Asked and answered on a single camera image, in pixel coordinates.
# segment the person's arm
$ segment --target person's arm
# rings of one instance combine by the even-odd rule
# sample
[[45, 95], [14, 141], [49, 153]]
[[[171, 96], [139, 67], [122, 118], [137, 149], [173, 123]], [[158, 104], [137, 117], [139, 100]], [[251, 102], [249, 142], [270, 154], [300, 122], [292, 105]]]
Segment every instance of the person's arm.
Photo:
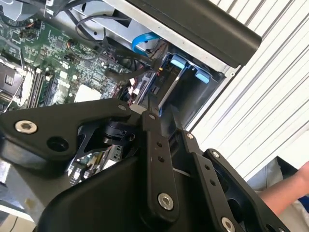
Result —
[[309, 162], [295, 175], [267, 188], [259, 196], [276, 215], [279, 215], [286, 207], [307, 194], [309, 194]]

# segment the white chip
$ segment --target white chip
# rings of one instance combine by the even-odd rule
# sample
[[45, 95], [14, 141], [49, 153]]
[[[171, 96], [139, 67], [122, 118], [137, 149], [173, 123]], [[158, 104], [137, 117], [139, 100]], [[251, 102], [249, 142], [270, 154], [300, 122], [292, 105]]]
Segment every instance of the white chip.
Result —
[[99, 100], [101, 98], [100, 92], [96, 91], [95, 89], [91, 89], [88, 86], [81, 85], [78, 88], [76, 93], [74, 102], [87, 102], [93, 100]]
[[50, 81], [50, 79], [52, 79], [52, 77], [53, 77], [53, 76], [51, 76], [51, 75], [50, 75], [50, 76], [46, 76], [46, 77], [45, 77], [45, 80], [46, 80], [46, 81]]
[[130, 95], [132, 95], [132, 93], [133, 93], [133, 87], [132, 86], [129, 88], [128, 92], [129, 92]]
[[62, 63], [62, 67], [65, 68], [65, 69], [69, 69], [68, 64], [66, 64], [65, 62]]
[[60, 71], [60, 74], [59, 74], [60, 77], [66, 79], [68, 77], [68, 74], [64, 71]]

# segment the white slats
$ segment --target white slats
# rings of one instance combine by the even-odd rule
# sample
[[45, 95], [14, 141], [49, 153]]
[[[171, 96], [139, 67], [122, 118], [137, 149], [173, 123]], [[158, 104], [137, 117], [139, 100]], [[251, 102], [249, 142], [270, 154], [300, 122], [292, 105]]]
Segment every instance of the white slats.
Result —
[[309, 1], [213, 2], [263, 42], [193, 134], [249, 179], [309, 129]]

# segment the black plastic cover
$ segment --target black plastic cover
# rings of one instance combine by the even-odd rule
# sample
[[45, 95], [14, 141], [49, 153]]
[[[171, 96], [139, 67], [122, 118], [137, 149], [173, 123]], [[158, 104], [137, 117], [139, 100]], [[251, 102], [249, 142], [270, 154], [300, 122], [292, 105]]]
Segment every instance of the black plastic cover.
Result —
[[209, 0], [127, 0], [229, 66], [246, 65], [262, 38]]

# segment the green circuit board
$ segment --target green circuit board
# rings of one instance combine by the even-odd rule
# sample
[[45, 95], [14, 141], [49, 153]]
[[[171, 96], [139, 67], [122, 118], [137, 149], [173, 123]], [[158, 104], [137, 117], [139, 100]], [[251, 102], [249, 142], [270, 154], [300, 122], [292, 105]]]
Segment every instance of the green circuit board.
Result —
[[[46, 22], [39, 21], [36, 28], [29, 29], [12, 28], [0, 22], [0, 36], [21, 49], [25, 63], [33, 68], [33, 74], [37, 70], [48, 73], [38, 82], [38, 99], [33, 107], [74, 102], [80, 86], [100, 93], [101, 99], [111, 98], [117, 83], [107, 78], [105, 71], [130, 72], [105, 52], [97, 56], [97, 51], [79, 42], [71, 46], [74, 55], [67, 45], [71, 37]], [[4, 39], [0, 40], [0, 53], [4, 57], [20, 59], [19, 51]], [[28, 107], [29, 104], [25, 104], [21, 108]]]

